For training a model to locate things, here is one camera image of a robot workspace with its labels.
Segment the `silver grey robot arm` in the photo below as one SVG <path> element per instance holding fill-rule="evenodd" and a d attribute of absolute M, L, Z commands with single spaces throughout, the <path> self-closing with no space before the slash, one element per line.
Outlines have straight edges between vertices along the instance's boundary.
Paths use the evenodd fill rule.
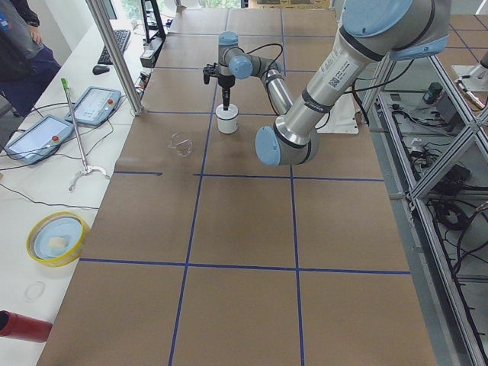
<path fill-rule="evenodd" d="M 231 31 L 220 34 L 216 69 L 204 80 L 218 78 L 227 107 L 237 79 L 260 78 L 278 117 L 257 132 L 256 155 L 266 165 L 300 165 L 318 151 L 316 125 L 365 67 L 385 56 L 399 61 L 440 53 L 448 44 L 450 15 L 450 1 L 346 1 L 332 50 L 297 99 L 279 65 L 245 53 Z"/>

